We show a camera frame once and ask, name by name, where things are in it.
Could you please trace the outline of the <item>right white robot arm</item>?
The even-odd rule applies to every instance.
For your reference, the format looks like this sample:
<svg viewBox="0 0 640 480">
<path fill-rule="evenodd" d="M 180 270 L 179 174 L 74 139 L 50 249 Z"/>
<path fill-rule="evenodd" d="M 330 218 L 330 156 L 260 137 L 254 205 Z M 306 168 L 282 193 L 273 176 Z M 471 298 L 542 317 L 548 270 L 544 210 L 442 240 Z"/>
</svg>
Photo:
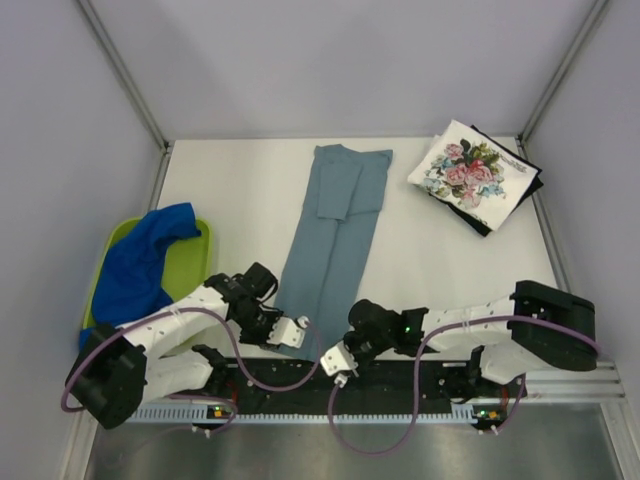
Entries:
<svg viewBox="0 0 640 480">
<path fill-rule="evenodd" d="M 467 384 L 481 396 L 544 368 L 592 371 L 600 355 L 594 304 L 532 280 L 517 282 L 498 300 L 460 309 L 396 312 L 360 300 L 348 323 L 322 358 L 340 386 L 387 351 L 421 361 L 467 361 Z"/>
</svg>

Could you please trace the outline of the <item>grey-blue t shirt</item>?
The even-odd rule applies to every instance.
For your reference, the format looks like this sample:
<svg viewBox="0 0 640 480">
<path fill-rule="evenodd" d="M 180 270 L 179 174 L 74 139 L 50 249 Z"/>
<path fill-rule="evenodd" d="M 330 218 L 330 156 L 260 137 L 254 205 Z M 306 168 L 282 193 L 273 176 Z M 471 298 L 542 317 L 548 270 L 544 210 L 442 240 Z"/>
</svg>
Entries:
<svg viewBox="0 0 640 480">
<path fill-rule="evenodd" d="M 349 328 L 392 160 L 391 150 L 315 148 L 275 307 L 293 318 L 308 317 L 324 349 Z"/>
</svg>

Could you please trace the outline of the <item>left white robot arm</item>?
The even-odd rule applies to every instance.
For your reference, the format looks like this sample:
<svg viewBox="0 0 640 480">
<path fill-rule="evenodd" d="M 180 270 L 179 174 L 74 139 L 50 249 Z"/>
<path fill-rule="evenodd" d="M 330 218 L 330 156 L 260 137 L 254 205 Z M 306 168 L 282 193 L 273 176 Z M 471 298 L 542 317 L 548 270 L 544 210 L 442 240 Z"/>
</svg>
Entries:
<svg viewBox="0 0 640 480">
<path fill-rule="evenodd" d="M 246 273 L 211 276 L 185 298 L 157 313 L 120 327 L 95 327 L 66 379 L 61 407 L 87 410 L 105 429 L 113 429 L 143 404 L 182 391 L 216 396 L 227 374 L 216 366 L 223 357 L 190 340 L 214 326 L 236 323 L 234 344 L 280 346 L 296 342 L 296 322 L 264 300 L 277 279 L 259 263 Z"/>
</svg>

